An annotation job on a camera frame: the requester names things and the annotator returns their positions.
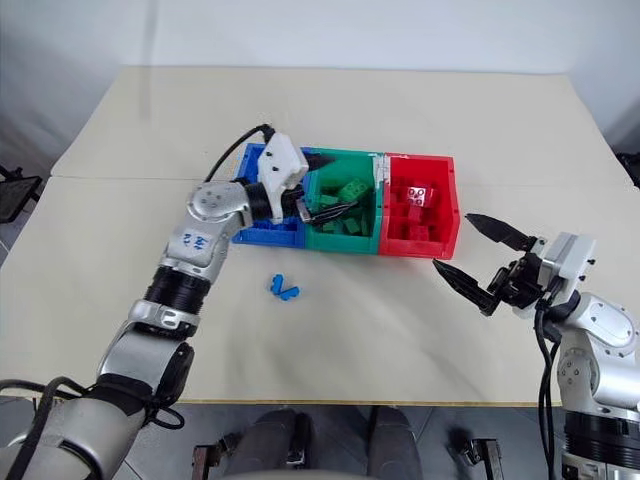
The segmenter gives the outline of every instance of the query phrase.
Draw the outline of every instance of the blue lego brick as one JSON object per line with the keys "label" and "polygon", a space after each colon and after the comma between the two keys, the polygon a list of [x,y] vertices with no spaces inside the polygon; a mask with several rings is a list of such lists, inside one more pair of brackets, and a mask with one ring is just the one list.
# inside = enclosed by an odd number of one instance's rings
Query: blue lego brick
{"label": "blue lego brick", "polygon": [[288,302],[292,298],[296,298],[298,295],[300,295],[300,288],[298,287],[289,288],[284,292],[280,292],[280,300]]}
{"label": "blue lego brick", "polygon": [[274,295],[280,295],[282,292],[282,283],[284,282],[284,276],[281,273],[273,276],[271,281],[271,293]]}
{"label": "blue lego brick", "polygon": [[[264,144],[250,143],[244,152],[242,162],[236,171],[236,177],[245,177],[250,183],[258,181],[258,158],[264,150]],[[309,153],[310,148],[303,148]],[[305,192],[309,186],[309,176],[302,179]],[[305,228],[298,218],[287,218],[280,225],[273,225],[269,221],[255,222],[253,227],[238,232],[232,239],[233,243],[250,245],[266,245],[270,247],[304,248]]]}

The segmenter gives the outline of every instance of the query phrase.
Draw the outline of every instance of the blue bin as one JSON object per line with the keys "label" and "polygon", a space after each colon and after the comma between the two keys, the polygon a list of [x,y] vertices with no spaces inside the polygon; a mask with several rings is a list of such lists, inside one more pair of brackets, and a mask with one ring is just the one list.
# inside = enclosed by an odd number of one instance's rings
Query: blue bin
{"label": "blue bin", "polygon": [[[238,167],[236,177],[245,177],[250,183],[258,181],[258,157],[264,150],[264,144],[250,143],[244,152],[242,163]],[[310,153],[312,149],[303,148],[304,153]],[[305,192],[309,184],[309,175],[302,179],[302,187]],[[250,245],[266,245],[270,247],[304,248],[304,223],[299,218],[287,218],[280,225],[273,225],[269,221],[255,222],[253,227],[238,232],[233,238],[233,243],[245,243]]]}

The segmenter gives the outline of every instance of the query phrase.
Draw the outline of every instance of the red block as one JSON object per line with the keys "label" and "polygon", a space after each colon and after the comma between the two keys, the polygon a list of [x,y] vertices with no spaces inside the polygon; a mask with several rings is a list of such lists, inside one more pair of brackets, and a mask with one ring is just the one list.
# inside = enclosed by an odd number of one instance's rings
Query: red block
{"label": "red block", "polygon": [[422,221],[422,207],[411,205],[409,207],[409,223],[420,223]]}
{"label": "red block", "polygon": [[409,229],[409,240],[415,242],[429,241],[429,227],[411,227]]}

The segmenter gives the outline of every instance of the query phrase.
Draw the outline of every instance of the metal robot arm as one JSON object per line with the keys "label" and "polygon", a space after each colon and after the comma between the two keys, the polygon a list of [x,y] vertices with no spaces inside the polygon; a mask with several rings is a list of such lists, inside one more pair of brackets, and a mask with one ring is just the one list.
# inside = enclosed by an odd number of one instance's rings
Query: metal robot arm
{"label": "metal robot arm", "polygon": [[[543,254],[544,238],[524,235],[484,215],[469,214],[467,219],[493,241],[524,256],[499,269],[486,291],[461,270],[434,264],[483,314],[508,303],[516,315],[536,319],[542,350],[542,337],[559,342],[557,379],[567,411],[563,478],[640,479],[640,325],[624,307],[576,290],[586,268],[595,263],[595,241],[561,233]],[[556,351],[557,346],[549,355],[551,363]],[[548,384],[548,369],[543,384]],[[544,430],[541,425],[543,444]],[[548,461],[549,477],[554,478],[553,455]]]}
{"label": "metal robot arm", "polygon": [[[299,182],[310,165],[319,168],[331,159],[307,160],[289,137],[262,127],[268,143],[258,160],[259,182],[205,182],[191,193],[153,282],[105,353],[95,385],[54,407],[48,419],[45,412],[41,425],[36,413],[31,431],[0,450],[0,478],[109,479],[144,425],[174,428],[156,415],[183,391],[194,357],[187,339],[198,328],[230,238],[256,220],[280,223],[294,215],[316,220],[302,203]],[[320,213],[331,219],[351,206]]]}

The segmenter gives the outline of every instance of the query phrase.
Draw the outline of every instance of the table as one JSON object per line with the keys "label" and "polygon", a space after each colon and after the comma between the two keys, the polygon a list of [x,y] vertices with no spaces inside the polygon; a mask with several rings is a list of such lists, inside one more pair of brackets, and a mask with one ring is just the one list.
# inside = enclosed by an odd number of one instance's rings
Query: table
{"label": "table", "polygon": [[[157,86],[148,105],[150,122],[127,117],[140,92],[132,79],[145,73]],[[0,378],[46,381],[64,373],[84,384],[93,381],[106,346],[150,283],[186,195],[214,149],[199,156],[189,152],[207,142],[219,152],[258,123],[249,118],[250,102],[239,96],[249,73],[256,85],[271,79],[298,86],[291,98],[278,96],[284,87],[275,90],[276,99],[289,101],[280,110],[275,105],[281,103],[260,90],[254,116],[274,102],[274,118],[288,112],[285,123],[301,144],[376,150],[388,142],[389,150],[454,154],[463,213],[491,214],[547,238],[563,230],[595,235],[598,263],[585,289],[640,311],[634,283],[640,258],[632,254],[640,232],[637,193],[564,77],[136,68],[123,71],[56,165],[0,270]],[[367,93],[354,95],[378,101],[389,117],[365,115],[347,135],[345,118],[358,117],[355,106],[363,104],[342,95],[344,115],[327,117],[322,112],[328,107],[314,94],[319,87],[299,86],[302,79],[317,78],[333,79],[339,91],[368,79],[361,85]],[[176,83],[189,88],[169,87]],[[477,95],[493,97],[450,107],[425,100],[435,96],[422,88],[439,85],[442,97],[469,100],[476,84]],[[229,89],[239,97],[239,112],[230,119],[237,124],[212,120],[205,129],[204,116],[217,115],[196,100],[211,107],[216,102],[209,93]],[[502,104],[504,92],[518,108]],[[223,111],[231,108],[231,100],[211,95]],[[298,117],[305,98],[314,106],[309,122]],[[415,101],[394,108],[391,99],[397,98]],[[491,103],[495,109],[476,110]],[[535,115],[552,104],[544,114],[548,123]],[[505,117],[507,110],[511,117]],[[178,121],[187,121],[186,112],[193,117],[189,127]],[[471,128],[469,119],[482,116],[486,120]],[[404,128],[411,122],[417,124],[409,134]],[[566,135],[558,130],[561,124]],[[402,126],[397,136],[388,131],[394,125]],[[156,141],[166,142],[169,152]],[[463,222],[453,263],[481,284],[516,257]],[[299,298],[284,303],[269,294],[276,272],[302,288]],[[427,260],[233,245],[191,342],[196,359],[182,400],[533,404],[543,362],[531,327],[506,306],[483,317]]]}

